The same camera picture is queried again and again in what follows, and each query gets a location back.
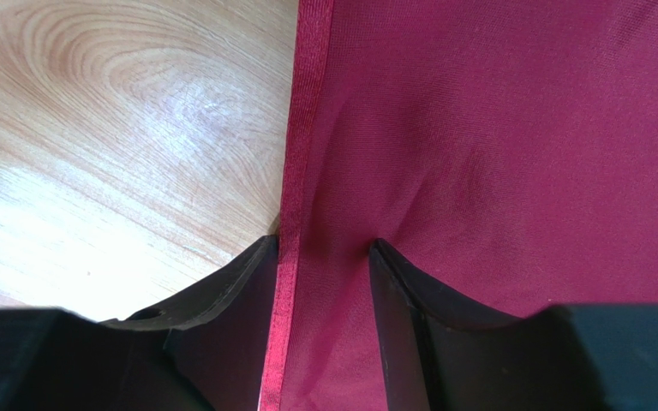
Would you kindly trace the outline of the red cloth napkin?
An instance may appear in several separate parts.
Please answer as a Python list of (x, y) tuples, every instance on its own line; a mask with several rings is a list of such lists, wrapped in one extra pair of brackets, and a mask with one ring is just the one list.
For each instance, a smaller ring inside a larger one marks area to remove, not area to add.
[(383, 410), (383, 238), (512, 314), (658, 302), (658, 1), (302, 1), (260, 408)]

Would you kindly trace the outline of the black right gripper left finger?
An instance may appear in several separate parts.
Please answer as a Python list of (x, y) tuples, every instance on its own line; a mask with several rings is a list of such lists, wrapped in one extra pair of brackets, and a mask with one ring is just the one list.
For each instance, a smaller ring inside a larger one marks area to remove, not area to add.
[(256, 410), (277, 267), (267, 235), (124, 320), (0, 309), (0, 410)]

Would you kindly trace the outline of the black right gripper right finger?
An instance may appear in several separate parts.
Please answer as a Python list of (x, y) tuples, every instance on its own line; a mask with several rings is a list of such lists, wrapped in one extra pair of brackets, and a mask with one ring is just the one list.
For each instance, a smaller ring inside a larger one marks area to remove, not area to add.
[(369, 274), (391, 410), (658, 410), (658, 304), (485, 306), (383, 240)]

